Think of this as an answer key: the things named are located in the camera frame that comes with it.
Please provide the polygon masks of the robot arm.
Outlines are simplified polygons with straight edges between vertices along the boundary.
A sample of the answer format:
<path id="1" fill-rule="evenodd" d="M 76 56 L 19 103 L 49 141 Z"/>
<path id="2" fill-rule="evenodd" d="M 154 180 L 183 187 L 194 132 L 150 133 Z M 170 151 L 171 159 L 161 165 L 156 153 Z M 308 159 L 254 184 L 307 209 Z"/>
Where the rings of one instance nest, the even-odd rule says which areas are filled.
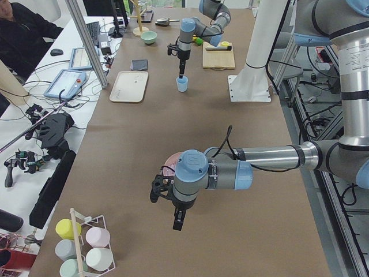
<path id="1" fill-rule="evenodd" d="M 248 189 L 253 171 L 282 173 L 300 167 L 325 171 L 368 188 L 368 2 L 298 1 L 295 42 L 338 48 L 344 133 L 337 140 L 283 147 L 210 147 L 180 154 L 171 175 L 155 176 L 150 200 L 175 206 L 175 230 L 201 189 Z"/>
<path id="2" fill-rule="evenodd" d="M 201 1 L 199 12 L 212 20 L 210 26 L 196 17 L 183 18 L 180 22 L 180 34 L 175 44 L 167 46 L 167 54 L 175 51 L 179 58 L 179 79 L 184 78 L 186 61 L 190 58 L 193 36 L 197 36 L 212 46 L 217 46 L 222 38 L 224 28 L 231 22 L 229 9 L 221 2 L 214 0 Z"/>

